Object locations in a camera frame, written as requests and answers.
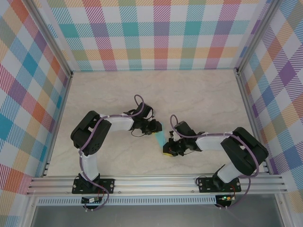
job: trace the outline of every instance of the wire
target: wire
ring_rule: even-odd
[[[232,187],[232,189],[233,189],[233,196],[232,197],[235,197],[235,195],[236,195],[236,189],[235,189],[235,187],[231,184],[230,185],[231,187]]]
[[[252,178],[252,177],[256,177],[256,176],[259,174],[259,164],[258,164],[258,161],[257,161],[256,156],[254,155],[254,153],[253,153],[253,152],[251,151],[251,149],[247,146],[247,144],[244,143],[244,142],[240,139],[239,136],[235,136],[235,135],[230,134],[230,133],[205,133],[205,134],[196,135],[196,136],[185,136],[185,135],[182,135],[181,133],[179,133],[179,132],[175,129],[174,125],[172,124],[172,118],[173,118],[173,117],[176,119],[176,122],[177,122],[177,124],[178,124],[178,118],[177,118],[176,115],[173,114],[172,116],[170,116],[170,119],[169,119],[170,125],[171,125],[173,131],[174,131],[176,134],[178,134],[179,136],[183,137],[183,138],[200,138],[200,137],[207,137],[207,136],[230,136],[230,137],[233,137],[234,139],[236,139],[237,141],[239,141],[239,142],[245,147],[245,149],[249,152],[249,154],[251,155],[251,157],[252,157],[252,159],[254,160],[254,163],[255,163],[255,165],[256,165],[256,173],[255,173],[254,175],[251,175],[251,176],[246,176],[246,175],[239,176],[239,178],[248,178],[249,184],[248,184],[248,187],[247,187],[246,192],[245,192],[244,195],[241,197],[241,199],[240,199],[239,201],[235,202],[234,204],[232,204],[232,205],[230,206],[230,208],[235,207],[236,205],[238,205],[241,201],[243,201],[243,199],[244,199],[245,196],[247,195],[248,191],[250,190],[251,178]]]
[[[151,119],[153,117],[153,109],[151,109],[151,116],[147,118],[147,120]]]
[[[189,155],[190,153],[193,153],[194,152],[194,150],[193,151],[191,151],[191,152],[189,152],[189,153],[186,153],[186,154],[184,154],[184,155]]]
[[[82,164],[82,157],[83,157],[83,155],[84,155],[83,150],[86,148],[86,146],[87,146],[87,145],[89,144],[89,142],[91,141],[91,138],[92,138],[93,135],[95,134],[95,131],[96,131],[97,127],[99,126],[100,122],[103,121],[104,119],[109,118],[109,117],[126,117],[126,118],[132,118],[132,117],[135,117],[135,116],[139,115],[139,114],[143,111],[143,108],[144,108],[144,100],[143,100],[143,98],[142,98],[141,95],[135,95],[135,96],[134,96],[134,100],[135,100],[135,102],[136,102],[136,104],[137,104],[138,106],[139,106],[139,104],[138,104],[138,102],[137,102],[136,97],[139,97],[139,98],[141,99],[141,101],[142,101],[142,107],[141,107],[141,110],[140,110],[139,112],[137,112],[137,113],[135,113],[135,114],[132,114],[132,115],[113,114],[113,115],[110,115],[110,116],[101,117],[101,118],[97,121],[97,123],[96,123],[96,125],[95,125],[93,131],[91,132],[89,138],[87,139],[87,141],[86,141],[86,142],[84,143],[84,145],[79,149],[79,155],[80,155],[79,164],[80,164],[80,168],[81,168],[81,171],[82,171],[82,174],[83,174],[84,178],[85,178],[88,182],[90,182],[91,184],[93,184],[94,186],[96,186],[96,187],[102,189],[103,191],[105,191],[106,194],[107,194],[107,198],[106,198],[106,200],[104,201],[104,203],[102,203],[101,205],[99,205],[99,206],[98,206],[97,208],[95,208],[95,209],[88,209],[88,208],[86,207],[86,204],[84,204],[84,208],[86,209],[86,211],[88,211],[88,210],[90,210],[90,211],[95,211],[95,210],[101,209],[101,208],[108,202],[108,199],[109,199],[109,192],[108,192],[108,190],[107,190],[106,188],[104,188],[103,186],[100,186],[100,185],[98,185],[97,183],[95,183],[95,182],[93,182],[92,180],[90,180],[89,177],[85,174],[84,169],[83,169],[83,164]]]
[[[101,200],[100,198],[99,198],[99,194],[100,194],[100,189],[98,190],[98,200]]]
[[[145,136],[145,135],[146,135],[146,134],[143,134],[143,135],[141,135],[141,136],[135,136],[135,135],[133,135],[133,131],[134,131],[134,130],[132,130],[131,135],[134,136],[134,137],[142,137],[142,136]]]
[[[201,176],[199,176],[199,177],[196,178],[196,185],[197,185],[197,186],[199,186],[199,184],[198,184],[198,179],[199,179],[200,177],[201,177]]]

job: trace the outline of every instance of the red wire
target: red wire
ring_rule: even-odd
[[[235,187],[233,185],[231,185],[231,187],[233,188],[233,197],[235,197],[235,195],[236,195],[236,189],[235,189]]]
[[[103,185],[101,185],[102,187],[103,187]],[[102,190],[103,191],[103,195],[102,195],[102,197],[101,197],[101,199],[103,198],[103,196],[104,196],[104,190]],[[100,192],[100,189],[99,189],[99,191],[98,191],[98,200],[99,200],[99,192]]]

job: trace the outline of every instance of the black bracket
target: black bracket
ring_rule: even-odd
[[[96,177],[93,180],[94,183],[106,188],[109,192],[109,194],[114,193],[115,188],[115,180],[114,179],[102,179],[100,178],[100,174],[98,177]],[[79,174],[79,178],[74,180],[73,186],[72,186],[72,194],[103,194],[102,190],[98,188],[97,186],[91,184],[86,179],[82,177],[81,174]]]
[[[219,190],[213,183],[212,177],[199,177],[196,182],[199,186],[199,192],[241,192],[241,185],[238,178],[233,179]]]
[[[102,196],[101,198],[99,197],[82,197],[81,198],[81,203],[86,205],[87,209],[95,209],[98,206],[100,206],[100,204],[104,203],[104,201],[106,200],[107,195]]]
[[[232,200],[229,199],[229,195],[216,195],[216,207],[229,207],[232,203]]]

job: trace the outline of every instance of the plaid backdrop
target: plaid backdrop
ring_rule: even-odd
[[[53,136],[67,76],[21,0],[0,0],[0,226],[13,227]]]
[[[91,71],[234,68],[270,1],[35,2],[70,66]]]
[[[303,223],[303,1],[284,0],[242,74],[275,174]]]

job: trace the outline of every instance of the marble surface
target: marble surface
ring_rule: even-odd
[[[136,108],[135,94],[154,108],[166,138],[172,114],[195,132],[226,132],[238,126],[251,132],[232,70],[76,72],[47,175],[76,175],[79,155],[70,139],[72,130],[90,110],[120,114]],[[224,151],[168,157],[154,135],[136,138],[129,131],[108,134],[98,152],[102,175],[214,173],[228,162]]]

